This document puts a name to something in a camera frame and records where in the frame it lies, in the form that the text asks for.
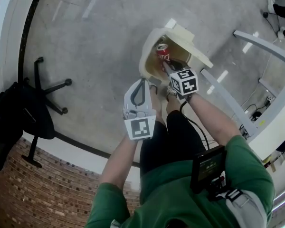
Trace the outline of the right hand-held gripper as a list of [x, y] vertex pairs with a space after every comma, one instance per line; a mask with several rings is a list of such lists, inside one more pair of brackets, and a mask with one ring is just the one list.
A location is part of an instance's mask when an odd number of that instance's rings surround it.
[[197, 74], [192, 68], [188, 68], [185, 61], [171, 58], [169, 61], [162, 61], [161, 67], [162, 71], [169, 76], [172, 88], [181, 96], [190, 95], [199, 90]]

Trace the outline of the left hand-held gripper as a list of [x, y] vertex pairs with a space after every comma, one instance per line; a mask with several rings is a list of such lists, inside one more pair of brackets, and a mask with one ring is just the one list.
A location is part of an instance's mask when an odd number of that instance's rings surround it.
[[[124, 95], [124, 123], [131, 140], [139, 141], [153, 137], [156, 111], [151, 108], [149, 83], [145, 78], [137, 80]], [[133, 110], [135, 107], [149, 109]]]

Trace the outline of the red soda can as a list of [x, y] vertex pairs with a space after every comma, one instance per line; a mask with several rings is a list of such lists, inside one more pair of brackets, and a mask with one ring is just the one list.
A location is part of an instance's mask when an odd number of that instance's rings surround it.
[[160, 61], [170, 61], [169, 46], [165, 43], [156, 46], [157, 57]]

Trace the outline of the beige trash bin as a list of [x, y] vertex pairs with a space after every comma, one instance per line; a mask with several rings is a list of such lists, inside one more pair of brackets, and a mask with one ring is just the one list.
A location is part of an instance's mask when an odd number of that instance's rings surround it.
[[142, 77], [149, 79], [151, 76], [161, 80], [161, 84], [167, 85], [169, 79], [161, 69], [155, 46], [162, 41], [169, 46], [170, 57], [185, 61], [189, 67], [199, 72], [207, 66], [213, 67], [210, 59], [195, 48], [194, 35], [184, 27], [176, 24], [173, 28], [155, 28], [147, 37], [139, 61], [139, 72]]

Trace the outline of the person's left forearm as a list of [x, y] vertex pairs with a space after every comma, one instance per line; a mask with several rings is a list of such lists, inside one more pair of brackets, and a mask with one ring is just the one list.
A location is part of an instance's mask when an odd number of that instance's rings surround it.
[[123, 190], [125, 181], [132, 166], [137, 142], [126, 134], [109, 157], [100, 176], [99, 183], [110, 183]]

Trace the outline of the person's right forearm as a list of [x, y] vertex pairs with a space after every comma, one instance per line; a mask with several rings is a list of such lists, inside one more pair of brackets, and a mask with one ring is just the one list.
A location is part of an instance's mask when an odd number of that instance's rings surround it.
[[236, 124], [220, 109], [197, 93], [193, 93], [189, 104], [205, 129], [219, 144], [226, 144], [237, 135], [241, 135]]

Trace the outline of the person's left leg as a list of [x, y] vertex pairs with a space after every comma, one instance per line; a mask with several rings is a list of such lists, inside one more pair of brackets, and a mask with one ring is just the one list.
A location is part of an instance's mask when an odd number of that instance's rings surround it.
[[150, 88], [152, 108], [156, 111], [156, 121], [166, 126], [165, 121], [162, 118], [162, 103], [159, 100], [156, 92], [157, 92], [157, 87], [152, 85]]

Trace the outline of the person's leg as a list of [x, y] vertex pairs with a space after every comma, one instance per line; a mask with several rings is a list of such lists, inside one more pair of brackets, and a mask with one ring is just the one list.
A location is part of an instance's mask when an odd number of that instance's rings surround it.
[[167, 96], [167, 106], [166, 106], [166, 112], [167, 114], [170, 114], [173, 111], [179, 111], [181, 108], [181, 103], [178, 100], [176, 95], [169, 94]]
[[165, 121], [162, 118], [162, 103], [159, 100], [156, 92], [157, 92], [157, 87], [152, 85], [150, 88], [152, 108], [156, 111], [156, 121], [166, 126]]

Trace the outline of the person's right shoe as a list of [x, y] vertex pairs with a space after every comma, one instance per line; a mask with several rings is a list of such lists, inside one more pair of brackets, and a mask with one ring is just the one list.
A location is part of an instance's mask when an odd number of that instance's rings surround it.
[[170, 85], [167, 86], [167, 91], [166, 91], [166, 99], [167, 99], [167, 101], [169, 100], [169, 96], [174, 96], [176, 98], [178, 96], [177, 92]]

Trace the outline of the person's right leg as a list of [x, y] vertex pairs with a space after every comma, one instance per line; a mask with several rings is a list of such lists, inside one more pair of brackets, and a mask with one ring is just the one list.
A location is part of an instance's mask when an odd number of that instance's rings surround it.
[[178, 100], [176, 95], [169, 94], [167, 96], [167, 106], [166, 106], [166, 112], [167, 114], [170, 114], [173, 111], [179, 111], [181, 108], [181, 103]]

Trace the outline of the person's black shorts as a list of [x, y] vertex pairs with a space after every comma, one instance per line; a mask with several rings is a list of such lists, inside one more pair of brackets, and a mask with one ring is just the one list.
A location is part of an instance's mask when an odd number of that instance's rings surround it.
[[200, 135], [183, 116], [174, 110], [167, 116], [167, 124], [155, 122], [153, 137], [142, 142], [140, 175], [169, 163], [192, 160], [206, 149]]

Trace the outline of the black chest monitor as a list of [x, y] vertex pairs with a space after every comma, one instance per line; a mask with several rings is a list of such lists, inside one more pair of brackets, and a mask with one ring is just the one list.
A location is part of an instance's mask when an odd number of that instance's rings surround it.
[[225, 170], [226, 155], [225, 147], [217, 146], [194, 156], [190, 188], [195, 194], [211, 189], [212, 183], [220, 180]]

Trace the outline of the person's green shirt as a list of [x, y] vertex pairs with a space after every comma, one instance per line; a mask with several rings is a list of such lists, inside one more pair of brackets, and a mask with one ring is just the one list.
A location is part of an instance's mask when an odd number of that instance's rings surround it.
[[208, 192], [195, 194], [190, 188], [192, 161], [178, 161], [145, 174], [140, 207], [129, 213], [123, 192], [113, 184], [102, 183], [93, 199], [85, 228], [167, 228], [172, 221], [184, 222], [189, 228], [241, 228], [233, 214], [235, 208], [257, 205], [262, 222], [251, 221], [250, 227], [263, 228], [270, 220], [275, 188], [270, 174], [250, 149], [246, 140], [234, 136], [226, 145], [225, 174], [227, 185], [241, 190], [244, 199], [211, 201]]

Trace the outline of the white table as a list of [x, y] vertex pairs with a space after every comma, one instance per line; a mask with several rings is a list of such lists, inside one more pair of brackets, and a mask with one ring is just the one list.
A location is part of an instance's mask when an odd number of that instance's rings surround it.
[[[285, 62], [285, 50], [276, 45], [239, 30], [235, 30], [233, 35]], [[269, 108], [253, 123], [231, 94], [206, 69], [201, 70], [201, 74], [215, 87], [241, 120], [250, 136], [247, 142], [260, 159], [265, 159], [279, 147], [285, 140], [285, 86]]]

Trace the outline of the grey chest harness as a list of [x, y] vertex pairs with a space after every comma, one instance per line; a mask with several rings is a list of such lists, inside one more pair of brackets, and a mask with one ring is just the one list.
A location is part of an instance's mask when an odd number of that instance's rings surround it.
[[240, 228], [267, 228], [267, 214], [256, 194], [234, 189], [220, 194]]

